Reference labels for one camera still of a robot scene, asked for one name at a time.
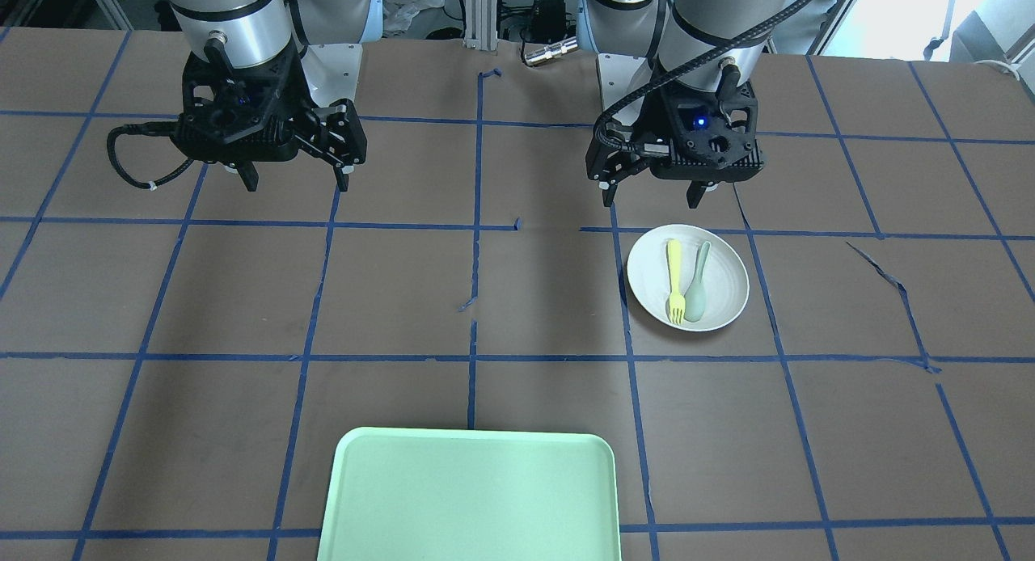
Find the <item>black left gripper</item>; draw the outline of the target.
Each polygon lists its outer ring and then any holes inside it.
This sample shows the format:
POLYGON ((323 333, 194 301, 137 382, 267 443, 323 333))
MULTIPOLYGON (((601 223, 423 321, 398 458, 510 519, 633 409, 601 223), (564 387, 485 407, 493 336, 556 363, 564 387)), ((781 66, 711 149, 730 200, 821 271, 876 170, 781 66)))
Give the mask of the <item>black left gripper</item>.
POLYGON ((758 100, 751 82, 744 82, 724 99, 714 92, 693 91, 674 82, 644 97, 631 125, 607 124, 644 154, 609 149, 592 140, 585 155, 585 173, 600 182, 602 204, 613 207, 619 183, 615 175, 642 171, 640 161, 661 180, 691 181, 689 209, 701 204, 706 184, 741 182, 755 177, 766 157, 755 134, 758 100))

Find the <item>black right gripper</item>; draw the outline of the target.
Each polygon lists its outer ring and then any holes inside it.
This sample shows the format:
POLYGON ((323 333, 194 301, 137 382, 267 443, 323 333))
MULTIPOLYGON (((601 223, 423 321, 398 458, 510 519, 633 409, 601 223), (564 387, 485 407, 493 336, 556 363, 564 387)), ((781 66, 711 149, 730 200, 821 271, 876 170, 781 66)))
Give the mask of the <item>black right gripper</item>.
POLYGON ((254 163, 289 161, 304 151, 334 167, 337 191, 348 191, 351 166, 367 156, 355 105, 319 108, 294 43, 252 67, 233 67, 228 45, 207 40, 202 55, 188 58, 175 146, 196 160, 237 164, 247 191, 259 184, 254 163))

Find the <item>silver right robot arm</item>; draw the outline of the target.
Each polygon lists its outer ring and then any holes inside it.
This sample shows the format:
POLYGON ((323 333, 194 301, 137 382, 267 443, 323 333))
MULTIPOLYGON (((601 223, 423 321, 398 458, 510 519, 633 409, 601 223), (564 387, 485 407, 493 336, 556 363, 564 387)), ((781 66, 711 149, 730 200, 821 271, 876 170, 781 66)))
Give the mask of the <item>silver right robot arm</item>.
POLYGON ((191 48, 174 146, 255 191, 258 163, 328 163, 346 191, 367 140, 355 94, 383 0, 167 0, 191 48))

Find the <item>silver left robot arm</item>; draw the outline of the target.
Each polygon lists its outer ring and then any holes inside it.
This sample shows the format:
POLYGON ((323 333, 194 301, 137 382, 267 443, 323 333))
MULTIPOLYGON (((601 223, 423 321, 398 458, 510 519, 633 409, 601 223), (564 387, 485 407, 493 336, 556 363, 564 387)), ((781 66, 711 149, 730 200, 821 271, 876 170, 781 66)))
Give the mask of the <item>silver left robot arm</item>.
POLYGON ((585 174, 611 207, 649 171, 688 182, 689 208, 765 167, 750 76, 773 28, 805 2, 580 0, 576 45, 598 57, 602 112, 585 174))

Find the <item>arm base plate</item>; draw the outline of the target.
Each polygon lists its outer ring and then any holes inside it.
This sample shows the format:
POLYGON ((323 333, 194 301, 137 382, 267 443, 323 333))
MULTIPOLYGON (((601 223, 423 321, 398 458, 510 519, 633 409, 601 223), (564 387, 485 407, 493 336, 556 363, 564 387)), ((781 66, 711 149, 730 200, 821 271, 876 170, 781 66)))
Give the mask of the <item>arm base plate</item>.
POLYGON ((599 53, 596 67, 602 109, 618 102, 644 83, 650 82, 652 77, 652 68, 647 57, 599 53))
POLYGON ((363 46, 359 43, 310 45, 301 57, 310 99, 326 108, 343 99, 355 101, 363 46))

